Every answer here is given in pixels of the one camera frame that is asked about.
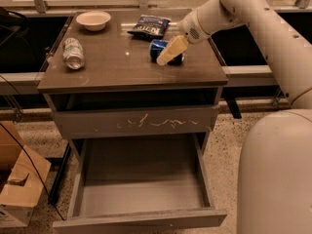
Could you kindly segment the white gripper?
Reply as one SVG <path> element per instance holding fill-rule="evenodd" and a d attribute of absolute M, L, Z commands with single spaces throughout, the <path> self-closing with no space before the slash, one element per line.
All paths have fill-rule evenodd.
<path fill-rule="evenodd" d="M 176 58 L 180 54 L 184 53 L 190 44 L 199 44 L 210 38 L 211 34 L 204 30 L 200 21 L 200 12 L 198 9 L 194 9 L 187 14 L 177 24 L 178 30 L 181 35 L 173 37 L 165 49 L 156 58 L 156 62 L 163 66 Z"/>

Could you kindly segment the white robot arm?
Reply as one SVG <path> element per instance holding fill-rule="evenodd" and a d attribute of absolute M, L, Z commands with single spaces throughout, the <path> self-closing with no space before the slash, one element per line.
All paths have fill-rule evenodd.
<path fill-rule="evenodd" d="M 210 0 L 178 25 L 157 58 L 165 65 L 189 45 L 243 23 L 290 109 L 259 120 L 243 144 L 237 234 L 312 234 L 312 45 L 267 0 Z"/>

